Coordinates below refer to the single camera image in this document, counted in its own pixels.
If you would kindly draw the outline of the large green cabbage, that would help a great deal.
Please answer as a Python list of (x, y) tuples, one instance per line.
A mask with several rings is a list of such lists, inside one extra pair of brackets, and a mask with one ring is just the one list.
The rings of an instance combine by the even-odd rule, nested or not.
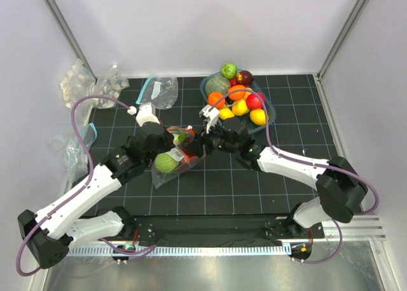
[(171, 173), (178, 166), (178, 162), (167, 153), (159, 154), (156, 157), (154, 164), (155, 168), (162, 173)]

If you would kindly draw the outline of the dark red apple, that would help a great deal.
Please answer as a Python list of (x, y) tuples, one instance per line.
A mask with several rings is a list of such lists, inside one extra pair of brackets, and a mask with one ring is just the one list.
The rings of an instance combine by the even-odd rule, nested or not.
[(187, 157), (194, 157), (196, 156), (196, 147), (194, 142), (190, 142), (187, 144), (182, 144), (181, 145), (181, 150), (182, 152), (187, 156)]

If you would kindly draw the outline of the clear bag with orange zipper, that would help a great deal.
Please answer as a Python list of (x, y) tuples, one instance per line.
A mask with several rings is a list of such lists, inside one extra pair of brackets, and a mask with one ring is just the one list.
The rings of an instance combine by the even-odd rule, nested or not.
[[(178, 132), (184, 132), (188, 134), (188, 138), (183, 142), (183, 144), (187, 144), (193, 141), (195, 138), (195, 131), (191, 125), (187, 126), (186, 128), (181, 128), (178, 126), (170, 126), (167, 128), (167, 131), (171, 134), (173, 133), (178, 133)], [(181, 150), (181, 145), (175, 145), (174, 147), (167, 152), (168, 155), (172, 156), (177, 162), (178, 166), (177, 168), (172, 171), (171, 173), (162, 173), (159, 172), (155, 168), (155, 164), (153, 162), (153, 166), (151, 167), (151, 176), (152, 176), (152, 181), (153, 185), (156, 189), (164, 185), (165, 183), (169, 182), (170, 180), (178, 177), (180, 174), (187, 172), (188, 170), (194, 168), (203, 160), (203, 158), (198, 157), (197, 155), (194, 157), (187, 157)]]

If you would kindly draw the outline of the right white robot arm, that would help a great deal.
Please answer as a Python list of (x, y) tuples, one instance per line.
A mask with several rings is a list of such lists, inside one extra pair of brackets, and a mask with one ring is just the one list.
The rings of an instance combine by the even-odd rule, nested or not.
[(195, 134), (187, 150), (198, 157), (212, 151), (228, 152), (248, 170), (281, 175), (316, 190), (316, 198), (298, 203), (277, 224), (281, 235), (300, 238), (313, 225), (331, 219), (349, 223), (368, 192), (345, 158), (313, 159), (265, 145), (253, 139), (237, 118), (206, 126)]

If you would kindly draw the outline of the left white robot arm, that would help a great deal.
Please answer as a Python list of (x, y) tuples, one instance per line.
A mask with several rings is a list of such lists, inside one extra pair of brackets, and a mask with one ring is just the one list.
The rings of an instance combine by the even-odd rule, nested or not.
[(106, 237), (128, 240), (137, 229), (122, 206), (98, 217), (82, 215), (101, 199), (149, 168), (157, 155), (174, 147), (174, 137), (160, 123), (138, 127), (124, 145), (107, 154), (89, 176), (51, 205), (23, 211), (17, 218), (24, 245), (41, 269), (58, 264), (75, 247)]

